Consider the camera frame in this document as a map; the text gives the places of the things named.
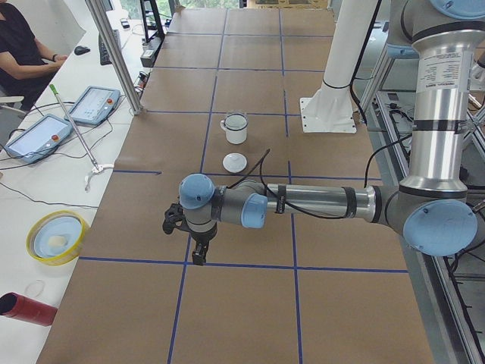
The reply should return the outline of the black keyboard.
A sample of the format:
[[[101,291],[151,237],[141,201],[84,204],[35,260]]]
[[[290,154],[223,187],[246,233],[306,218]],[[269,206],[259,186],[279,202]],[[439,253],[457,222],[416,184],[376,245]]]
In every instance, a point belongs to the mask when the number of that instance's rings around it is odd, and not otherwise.
[[[120,32],[119,30],[112,30],[113,36],[115,41],[118,45],[118,48],[121,49],[121,42],[120,42]],[[102,36],[99,35],[99,62],[101,66],[111,64],[111,59],[108,54],[108,50],[106,48],[105,43],[102,40]]]

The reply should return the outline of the yellow tape roll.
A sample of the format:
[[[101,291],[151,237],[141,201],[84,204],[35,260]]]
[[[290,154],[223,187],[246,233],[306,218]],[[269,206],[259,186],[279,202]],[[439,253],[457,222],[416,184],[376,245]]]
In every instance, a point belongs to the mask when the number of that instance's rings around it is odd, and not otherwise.
[[[50,213],[30,229],[27,252],[42,264],[63,265],[78,257],[88,230],[89,224],[75,212]]]

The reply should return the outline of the white enamel mug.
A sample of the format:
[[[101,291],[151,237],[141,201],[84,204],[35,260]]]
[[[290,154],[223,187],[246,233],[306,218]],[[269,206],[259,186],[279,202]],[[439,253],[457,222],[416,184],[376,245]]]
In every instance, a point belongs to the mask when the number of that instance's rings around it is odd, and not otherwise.
[[[233,115],[220,122],[228,143],[239,145],[246,141],[248,120],[239,115]]]

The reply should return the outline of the seated person black shirt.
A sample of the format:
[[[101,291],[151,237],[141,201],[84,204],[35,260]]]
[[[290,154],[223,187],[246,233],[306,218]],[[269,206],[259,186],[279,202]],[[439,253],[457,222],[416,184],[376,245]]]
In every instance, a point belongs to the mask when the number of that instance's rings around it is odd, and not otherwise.
[[[1,2],[1,88],[22,96],[29,111],[67,60],[34,35],[25,17],[12,4]]]

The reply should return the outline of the aluminium side rail frame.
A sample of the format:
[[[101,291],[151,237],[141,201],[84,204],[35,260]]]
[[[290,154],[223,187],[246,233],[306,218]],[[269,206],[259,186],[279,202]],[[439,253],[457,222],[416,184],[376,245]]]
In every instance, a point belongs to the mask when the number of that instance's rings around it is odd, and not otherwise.
[[[375,147],[386,185],[395,186],[408,171],[403,137],[410,134],[414,114],[416,60],[394,60],[382,52],[365,87],[362,104],[368,124],[377,131]],[[473,186],[468,201],[477,210],[475,241],[455,256],[426,256],[402,242],[418,307],[437,363],[484,361],[484,105],[472,114],[465,137],[465,182]]]

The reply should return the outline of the aluminium frame post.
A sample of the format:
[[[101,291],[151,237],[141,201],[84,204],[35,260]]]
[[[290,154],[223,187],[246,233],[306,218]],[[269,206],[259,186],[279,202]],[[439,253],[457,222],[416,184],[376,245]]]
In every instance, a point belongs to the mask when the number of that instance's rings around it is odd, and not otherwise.
[[[102,2],[99,0],[86,0],[86,5],[92,15],[106,49],[108,50],[112,65],[130,104],[130,108],[134,115],[139,115],[142,112],[142,105],[132,84],[130,73],[127,69],[120,47],[114,38],[111,24],[103,8]]]

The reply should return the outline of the near blue teach pendant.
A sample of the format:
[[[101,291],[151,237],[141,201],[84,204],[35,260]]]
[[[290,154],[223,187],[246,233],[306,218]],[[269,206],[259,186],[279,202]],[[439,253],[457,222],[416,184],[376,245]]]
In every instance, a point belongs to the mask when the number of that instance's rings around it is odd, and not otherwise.
[[[35,163],[51,155],[72,132],[69,121],[47,114],[9,142],[5,151],[27,164]]]

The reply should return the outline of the red cylinder tube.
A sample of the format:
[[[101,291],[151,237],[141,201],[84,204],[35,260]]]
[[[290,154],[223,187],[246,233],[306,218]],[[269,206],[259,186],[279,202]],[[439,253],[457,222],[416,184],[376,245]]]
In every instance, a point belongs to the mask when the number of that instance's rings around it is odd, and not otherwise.
[[[1,316],[41,326],[53,323],[58,309],[18,293],[1,296]]]

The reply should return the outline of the blue teach pendant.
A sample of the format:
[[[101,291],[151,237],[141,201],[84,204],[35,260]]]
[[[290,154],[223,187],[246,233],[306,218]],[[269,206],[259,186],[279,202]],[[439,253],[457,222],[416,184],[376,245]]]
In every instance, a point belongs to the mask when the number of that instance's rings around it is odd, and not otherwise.
[[[5,151],[27,164],[35,163],[51,155],[72,132],[69,121],[47,114],[9,142]]]
[[[69,111],[76,124],[97,126],[116,108],[120,90],[88,86]]]

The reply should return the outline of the long grabber stick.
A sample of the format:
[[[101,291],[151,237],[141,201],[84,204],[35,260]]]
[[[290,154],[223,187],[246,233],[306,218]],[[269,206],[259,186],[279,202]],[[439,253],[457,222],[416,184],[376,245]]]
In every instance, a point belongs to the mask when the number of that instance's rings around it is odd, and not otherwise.
[[[92,177],[95,176],[95,175],[101,174],[105,170],[108,170],[108,169],[113,170],[114,164],[99,164],[98,163],[98,161],[95,159],[94,155],[92,154],[91,149],[88,147],[86,141],[84,140],[83,135],[81,134],[78,126],[75,124],[75,121],[70,116],[69,111],[65,107],[62,98],[60,97],[58,91],[55,88],[55,85],[51,83],[49,85],[49,88],[52,91],[54,97],[56,98],[58,104],[61,106],[61,109],[65,113],[67,120],[70,122],[72,128],[74,129],[75,134],[77,135],[79,141],[81,142],[82,147],[85,149],[85,151],[86,151],[86,153],[89,157],[89,160],[92,163],[92,170],[84,178],[85,191],[89,192],[90,181],[91,181]]]

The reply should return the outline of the white mug lid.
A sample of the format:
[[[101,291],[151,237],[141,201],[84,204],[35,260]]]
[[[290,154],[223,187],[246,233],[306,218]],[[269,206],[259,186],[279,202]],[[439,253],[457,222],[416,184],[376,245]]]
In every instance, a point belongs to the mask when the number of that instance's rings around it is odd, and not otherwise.
[[[231,174],[238,174],[247,167],[246,157],[238,152],[232,152],[224,156],[222,165]]]

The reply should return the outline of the black computer mouse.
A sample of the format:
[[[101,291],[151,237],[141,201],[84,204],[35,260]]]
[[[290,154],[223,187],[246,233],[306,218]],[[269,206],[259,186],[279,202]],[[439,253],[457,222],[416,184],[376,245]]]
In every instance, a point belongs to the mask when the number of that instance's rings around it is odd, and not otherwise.
[[[75,55],[85,55],[86,53],[89,53],[91,49],[87,46],[84,45],[78,45],[74,49],[74,54]]]

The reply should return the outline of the far blue teach pendant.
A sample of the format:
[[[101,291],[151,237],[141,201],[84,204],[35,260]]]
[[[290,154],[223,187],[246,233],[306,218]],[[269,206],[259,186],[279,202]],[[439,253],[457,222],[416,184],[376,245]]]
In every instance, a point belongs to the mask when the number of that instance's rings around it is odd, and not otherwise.
[[[120,90],[88,86],[69,111],[76,124],[97,126],[116,108]]]

